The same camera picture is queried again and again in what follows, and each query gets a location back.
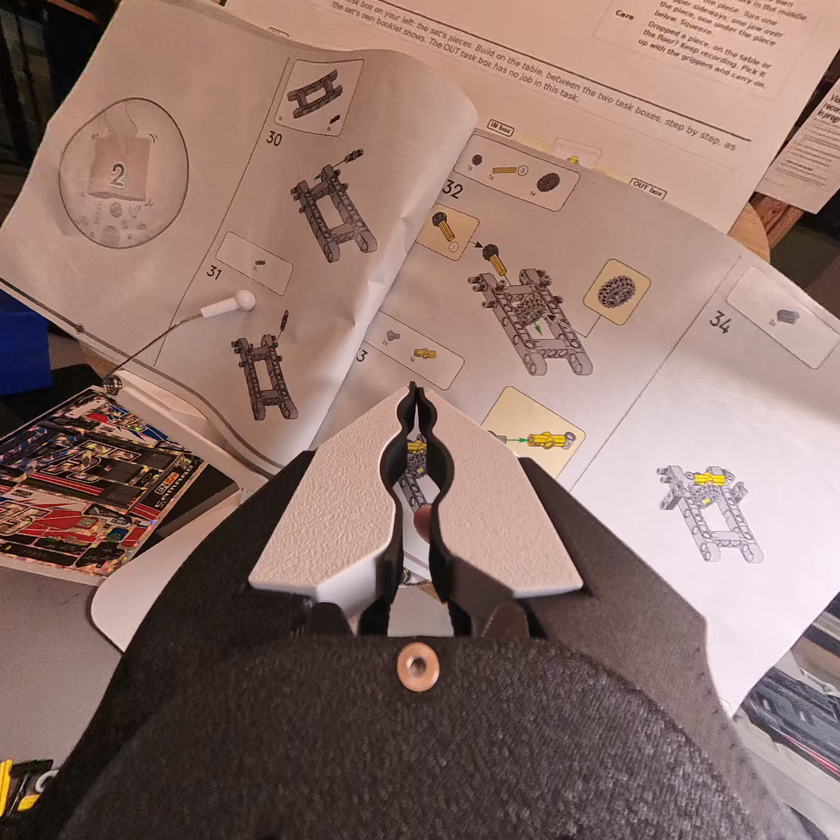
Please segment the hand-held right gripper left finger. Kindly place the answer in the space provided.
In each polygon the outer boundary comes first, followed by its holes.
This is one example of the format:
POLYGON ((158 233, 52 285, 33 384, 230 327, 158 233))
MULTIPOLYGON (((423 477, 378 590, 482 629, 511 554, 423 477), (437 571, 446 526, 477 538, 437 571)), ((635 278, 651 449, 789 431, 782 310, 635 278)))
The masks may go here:
POLYGON ((417 385, 399 387, 312 453, 248 585, 301 596, 385 631, 403 578, 403 505, 417 385))

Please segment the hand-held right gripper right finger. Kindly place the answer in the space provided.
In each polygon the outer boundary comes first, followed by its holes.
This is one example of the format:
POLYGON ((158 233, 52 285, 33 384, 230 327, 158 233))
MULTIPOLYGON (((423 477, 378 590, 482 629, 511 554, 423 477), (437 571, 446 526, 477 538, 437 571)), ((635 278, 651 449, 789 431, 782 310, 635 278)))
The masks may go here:
POLYGON ((581 574, 520 459, 424 388, 418 426, 437 488, 429 566, 456 633, 481 634, 505 604, 578 592, 581 574))

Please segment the open lego instruction booklet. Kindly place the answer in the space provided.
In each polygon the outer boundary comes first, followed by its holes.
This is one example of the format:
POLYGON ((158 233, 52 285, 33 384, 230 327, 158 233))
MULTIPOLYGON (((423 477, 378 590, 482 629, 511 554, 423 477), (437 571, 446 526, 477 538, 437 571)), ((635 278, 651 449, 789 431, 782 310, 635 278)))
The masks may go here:
POLYGON ((124 2, 2 224, 2 291, 277 473, 417 386, 705 620, 725 709, 838 593, 838 319, 655 197, 476 130, 416 59, 124 2))

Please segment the printed lego set box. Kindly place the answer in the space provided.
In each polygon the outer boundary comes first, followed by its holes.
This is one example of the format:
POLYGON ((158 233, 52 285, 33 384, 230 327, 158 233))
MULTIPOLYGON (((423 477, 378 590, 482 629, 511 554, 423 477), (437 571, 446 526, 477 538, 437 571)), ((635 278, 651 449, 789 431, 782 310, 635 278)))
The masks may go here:
POLYGON ((759 756, 799 784, 839 781, 839 618, 836 598, 751 688, 735 721, 772 744, 759 756))

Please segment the shiny colourful sticker sheet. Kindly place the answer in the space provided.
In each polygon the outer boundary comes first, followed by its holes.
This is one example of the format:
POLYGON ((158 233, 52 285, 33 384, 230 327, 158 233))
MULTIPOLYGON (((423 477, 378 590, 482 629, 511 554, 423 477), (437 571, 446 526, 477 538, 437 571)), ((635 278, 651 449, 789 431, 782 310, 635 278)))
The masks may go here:
POLYGON ((2 438, 1 565, 99 586, 205 467, 88 388, 2 438))

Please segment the blue box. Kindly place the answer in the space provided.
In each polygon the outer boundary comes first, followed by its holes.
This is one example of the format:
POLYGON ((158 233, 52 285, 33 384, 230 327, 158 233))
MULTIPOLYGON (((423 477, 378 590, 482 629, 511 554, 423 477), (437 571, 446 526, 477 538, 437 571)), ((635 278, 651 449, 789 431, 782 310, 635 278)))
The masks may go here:
POLYGON ((1 396, 35 392, 53 384, 48 322, 1 292, 1 396))

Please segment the wooden board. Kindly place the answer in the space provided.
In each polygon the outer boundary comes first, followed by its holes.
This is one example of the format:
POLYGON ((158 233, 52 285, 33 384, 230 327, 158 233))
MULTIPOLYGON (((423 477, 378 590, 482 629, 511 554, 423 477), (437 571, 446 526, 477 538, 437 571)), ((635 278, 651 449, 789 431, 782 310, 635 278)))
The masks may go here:
POLYGON ((771 262, 771 252, 799 223, 805 211, 780 199, 754 192, 728 231, 742 247, 771 262))

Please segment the black yellow packaging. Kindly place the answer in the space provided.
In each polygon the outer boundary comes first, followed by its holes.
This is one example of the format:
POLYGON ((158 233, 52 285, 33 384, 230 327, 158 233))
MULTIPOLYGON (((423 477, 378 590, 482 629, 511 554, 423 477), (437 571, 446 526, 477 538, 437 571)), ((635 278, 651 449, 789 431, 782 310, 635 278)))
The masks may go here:
POLYGON ((58 772, 52 759, 1 761, 1 818, 31 809, 58 772))

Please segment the printed paper sheet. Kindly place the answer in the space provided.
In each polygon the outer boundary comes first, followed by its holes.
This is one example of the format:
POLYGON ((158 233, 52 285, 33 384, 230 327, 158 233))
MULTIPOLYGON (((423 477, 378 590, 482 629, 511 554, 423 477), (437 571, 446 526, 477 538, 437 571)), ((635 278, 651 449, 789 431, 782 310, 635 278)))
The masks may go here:
POLYGON ((830 71, 756 191, 809 214, 819 213, 839 187, 839 79, 830 71))

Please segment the printed instruction sheet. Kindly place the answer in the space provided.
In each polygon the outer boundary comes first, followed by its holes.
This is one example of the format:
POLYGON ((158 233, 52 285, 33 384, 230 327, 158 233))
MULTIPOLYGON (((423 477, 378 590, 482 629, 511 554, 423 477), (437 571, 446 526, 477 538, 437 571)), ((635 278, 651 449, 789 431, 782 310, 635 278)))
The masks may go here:
POLYGON ((394 49, 478 125, 727 231, 838 52, 838 2, 222 2, 290 39, 394 49))

